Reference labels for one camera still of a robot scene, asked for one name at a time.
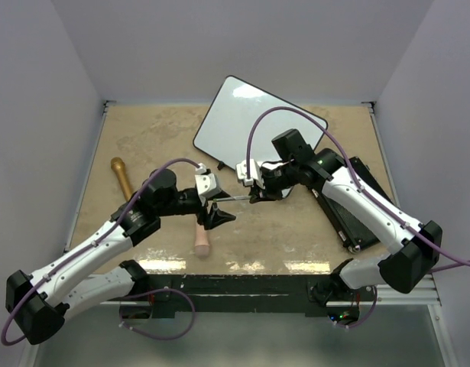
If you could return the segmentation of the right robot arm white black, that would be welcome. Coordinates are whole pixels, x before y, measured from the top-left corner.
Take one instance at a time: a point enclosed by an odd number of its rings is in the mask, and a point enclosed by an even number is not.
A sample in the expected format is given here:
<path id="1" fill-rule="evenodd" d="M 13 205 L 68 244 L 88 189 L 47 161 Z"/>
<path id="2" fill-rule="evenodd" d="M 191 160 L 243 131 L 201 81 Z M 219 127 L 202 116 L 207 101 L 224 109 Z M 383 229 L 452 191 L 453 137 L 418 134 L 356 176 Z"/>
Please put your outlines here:
<path id="1" fill-rule="evenodd" d="M 236 166 L 239 182 L 250 188 L 251 202 L 275 201 L 297 184 L 325 196 L 348 210 L 387 249 L 386 255 L 350 259 L 332 273 L 330 290 L 348 300 L 358 288 L 387 284 L 410 293 L 439 260 L 442 228 L 407 215 L 352 171 L 347 159 L 329 148 L 316 153 L 296 129 L 272 141 L 282 163 L 268 169 L 254 159 Z"/>

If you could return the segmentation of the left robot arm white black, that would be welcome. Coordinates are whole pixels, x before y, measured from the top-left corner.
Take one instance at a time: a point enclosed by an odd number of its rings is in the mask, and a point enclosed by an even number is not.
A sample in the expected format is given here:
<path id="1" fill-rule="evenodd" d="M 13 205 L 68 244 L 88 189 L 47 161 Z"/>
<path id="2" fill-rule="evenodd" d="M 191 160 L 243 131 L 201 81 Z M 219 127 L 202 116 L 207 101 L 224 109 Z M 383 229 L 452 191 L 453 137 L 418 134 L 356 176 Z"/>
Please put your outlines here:
<path id="1" fill-rule="evenodd" d="M 158 231 L 161 217 L 194 215 L 206 230 L 235 220 L 213 202 L 228 194 L 210 169 L 197 164 L 194 180 L 193 187 L 178 190 L 176 174 L 162 166 L 80 245 L 30 274 L 22 270 L 11 274 L 5 288 L 9 318 L 2 343 L 12 344 L 7 338 L 11 323 L 23 333 L 21 340 L 37 345 L 55 335 L 66 321 L 103 301 L 143 298 L 148 291 L 147 274 L 136 261 L 124 261 L 102 276 L 91 274 Z"/>

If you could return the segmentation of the white whiteboard black frame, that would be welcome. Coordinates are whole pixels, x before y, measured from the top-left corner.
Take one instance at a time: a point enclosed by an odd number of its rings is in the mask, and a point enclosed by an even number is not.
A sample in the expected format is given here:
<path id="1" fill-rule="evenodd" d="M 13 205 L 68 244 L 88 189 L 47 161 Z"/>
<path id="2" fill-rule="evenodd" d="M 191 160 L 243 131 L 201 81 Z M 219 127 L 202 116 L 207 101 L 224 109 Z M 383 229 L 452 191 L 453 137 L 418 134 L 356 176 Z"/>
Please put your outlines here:
<path id="1" fill-rule="evenodd" d="M 227 76 L 193 138 L 193 146 L 234 169 L 246 158 L 250 131 L 259 116 L 278 106 L 294 108 L 315 119 L 323 128 L 328 122 L 278 96 L 270 94 L 236 76 Z M 269 163 L 280 159 L 271 140 L 295 128 L 305 142 L 316 148 L 323 132 L 301 115 L 288 111 L 272 112 L 256 128 L 251 143 L 251 158 Z"/>

